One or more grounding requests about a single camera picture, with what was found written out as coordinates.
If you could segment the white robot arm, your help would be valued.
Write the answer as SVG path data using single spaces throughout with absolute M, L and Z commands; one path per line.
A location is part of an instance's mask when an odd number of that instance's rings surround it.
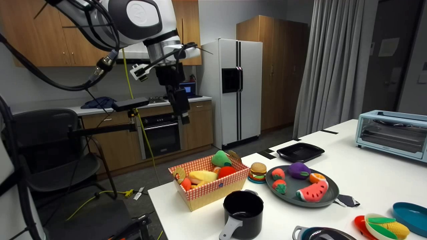
M 141 79 L 155 71 L 175 116 L 190 123 L 190 102 L 182 87 L 182 60 L 201 55 L 197 43 L 183 43 L 177 30 L 171 0 L 46 0 L 55 7 L 97 48 L 107 51 L 97 64 L 91 79 L 82 86 L 89 88 L 101 82 L 118 60 L 119 51 L 143 43 L 150 64 L 131 74 Z

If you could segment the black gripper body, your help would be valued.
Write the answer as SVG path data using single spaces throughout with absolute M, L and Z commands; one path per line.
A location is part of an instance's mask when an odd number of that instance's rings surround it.
M 182 82 L 185 80 L 183 66 L 178 63 L 158 67 L 157 76 L 159 84 L 166 87 L 167 99 L 173 106 L 174 114 L 179 118 L 186 118 L 190 111 L 190 103 L 182 87 Z

